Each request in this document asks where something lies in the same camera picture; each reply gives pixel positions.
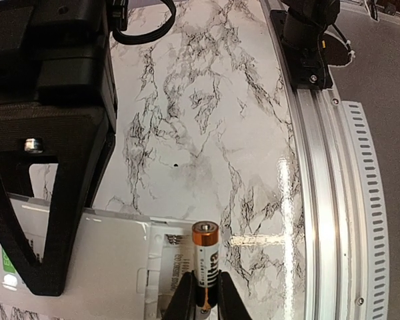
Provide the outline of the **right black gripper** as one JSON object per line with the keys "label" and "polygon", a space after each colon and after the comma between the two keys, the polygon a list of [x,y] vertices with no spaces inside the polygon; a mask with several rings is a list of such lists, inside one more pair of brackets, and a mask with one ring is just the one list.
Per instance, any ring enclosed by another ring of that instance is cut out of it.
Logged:
{"label": "right black gripper", "polygon": [[0,154],[108,157],[111,1],[0,1]]}

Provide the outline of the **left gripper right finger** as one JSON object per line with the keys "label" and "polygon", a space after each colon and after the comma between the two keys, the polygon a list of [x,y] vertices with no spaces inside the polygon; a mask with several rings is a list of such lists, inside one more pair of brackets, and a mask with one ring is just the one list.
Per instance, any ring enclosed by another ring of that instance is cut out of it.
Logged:
{"label": "left gripper right finger", "polygon": [[237,288],[228,272],[219,272],[218,276],[218,319],[250,320]]}

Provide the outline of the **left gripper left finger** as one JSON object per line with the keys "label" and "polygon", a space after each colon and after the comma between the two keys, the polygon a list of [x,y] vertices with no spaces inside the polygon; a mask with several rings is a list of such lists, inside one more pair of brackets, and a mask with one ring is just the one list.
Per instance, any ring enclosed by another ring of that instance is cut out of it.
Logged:
{"label": "left gripper left finger", "polygon": [[196,287],[194,272],[184,273],[162,320],[194,320],[197,307]]}

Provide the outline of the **gold black AA battery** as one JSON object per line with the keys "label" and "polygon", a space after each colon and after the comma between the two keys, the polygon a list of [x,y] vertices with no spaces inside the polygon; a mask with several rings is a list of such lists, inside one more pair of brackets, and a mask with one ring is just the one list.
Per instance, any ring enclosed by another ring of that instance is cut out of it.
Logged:
{"label": "gold black AA battery", "polygon": [[217,304],[219,274],[219,226],[212,221],[196,222],[192,226],[194,243],[194,274],[197,281],[196,304],[209,312]]}

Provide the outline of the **white remote control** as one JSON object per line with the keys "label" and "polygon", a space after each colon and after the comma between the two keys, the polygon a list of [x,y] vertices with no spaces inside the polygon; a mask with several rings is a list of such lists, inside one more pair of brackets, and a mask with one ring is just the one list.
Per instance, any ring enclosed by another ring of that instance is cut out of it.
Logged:
{"label": "white remote control", "polygon": [[0,319],[160,319],[193,269],[191,226],[86,209],[59,297],[33,295],[0,246]]}

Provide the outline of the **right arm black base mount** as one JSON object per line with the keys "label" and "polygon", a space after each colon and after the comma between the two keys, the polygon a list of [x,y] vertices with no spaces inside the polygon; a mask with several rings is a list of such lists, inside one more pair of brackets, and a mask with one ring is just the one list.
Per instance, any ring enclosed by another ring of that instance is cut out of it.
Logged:
{"label": "right arm black base mount", "polygon": [[336,22],[339,1],[284,1],[286,10],[270,18],[294,89],[324,90],[333,86],[325,58],[324,34]]}

